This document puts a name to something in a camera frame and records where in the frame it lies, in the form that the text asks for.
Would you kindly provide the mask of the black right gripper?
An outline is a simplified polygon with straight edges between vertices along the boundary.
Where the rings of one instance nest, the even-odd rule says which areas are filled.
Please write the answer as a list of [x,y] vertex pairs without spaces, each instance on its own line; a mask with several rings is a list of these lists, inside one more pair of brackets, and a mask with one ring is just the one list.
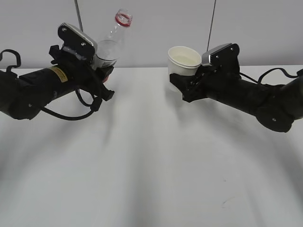
[[182,99],[186,102],[208,98],[209,94],[216,97],[237,80],[239,80],[238,64],[220,67],[200,66],[192,76],[176,73],[169,75],[170,83],[182,92]]

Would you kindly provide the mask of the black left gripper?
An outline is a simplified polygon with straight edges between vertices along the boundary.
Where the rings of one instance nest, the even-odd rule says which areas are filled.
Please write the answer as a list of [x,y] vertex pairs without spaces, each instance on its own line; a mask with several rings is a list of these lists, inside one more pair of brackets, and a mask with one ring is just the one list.
[[49,54],[53,57],[52,64],[67,76],[68,81],[65,84],[71,90],[82,88],[94,95],[101,94],[104,101],[113,97],[115,92],[107,89],[104,83],[113,72],[114,65],[97,68],[94,71],[86,61],[79,60],[75,55],[61,50],[58,45],[51,46]]

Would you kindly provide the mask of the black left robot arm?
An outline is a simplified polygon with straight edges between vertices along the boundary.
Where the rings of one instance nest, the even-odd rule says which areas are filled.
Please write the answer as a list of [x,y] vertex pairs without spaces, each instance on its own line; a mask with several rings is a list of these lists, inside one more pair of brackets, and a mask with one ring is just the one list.
[[[104,85],[113,66],[94,70],[88,60],[79,60],[73,53],[53,45],[49,51],[53,57],[51,67],[18,76],[12,69],[20,67],[20,54],[12,49],[5,49],[1,54],[6,52],[15,55],[16,64],[0,72],[0,111],[13,119],[31,120],[43,111],[62,120],[79,121],[97,112],[102,102],[114,95]],[[89,107],[88,113],[65,116],[46,108],[53,100],[71,92]]]

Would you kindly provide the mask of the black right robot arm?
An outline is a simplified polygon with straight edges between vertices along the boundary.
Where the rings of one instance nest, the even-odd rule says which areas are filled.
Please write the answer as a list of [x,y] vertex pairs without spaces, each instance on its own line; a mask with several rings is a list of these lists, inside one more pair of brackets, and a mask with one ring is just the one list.
[[303,72],[290,75],[280,71],[292,81],[287,84],[263,84],[266,71],[257,81],[242,79],[239,67],[226,70],[223,67],[200,66],[192,76],[177,73],[169,75],[169,81],[188,103],[209,98],[256,117],[264,127],[276,132],[288,132],[294,121],[303,117]]

